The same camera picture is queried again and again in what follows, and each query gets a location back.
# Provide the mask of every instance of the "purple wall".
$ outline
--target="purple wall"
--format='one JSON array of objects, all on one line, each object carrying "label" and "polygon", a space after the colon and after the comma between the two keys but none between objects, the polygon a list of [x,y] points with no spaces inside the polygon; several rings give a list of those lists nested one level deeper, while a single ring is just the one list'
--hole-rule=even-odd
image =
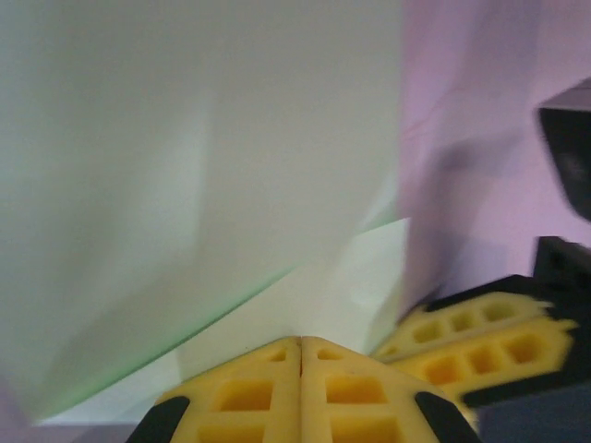
[{"label": "purple wall", "polygon": [[529,273],[538,235],[591,245],[534,116],[591,77],[591,3],[408,0],[405,13],[406,306]]}]

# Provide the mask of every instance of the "white paper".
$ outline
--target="white paper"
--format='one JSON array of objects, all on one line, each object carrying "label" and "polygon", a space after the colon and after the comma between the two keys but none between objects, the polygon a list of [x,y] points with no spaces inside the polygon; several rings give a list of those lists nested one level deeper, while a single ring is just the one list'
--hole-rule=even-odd
[{"label": "white paper", "polygon": [[372,351],[396,319],[407,225],[401,220],[363,233],[295,269],[170,353],[45,423],[136,423],[167,389],[286,336],[317,335]]},{"label": "white paper", "polygon": [[0,6],[0,370],[43,416],[383,215],[397,2]]}]

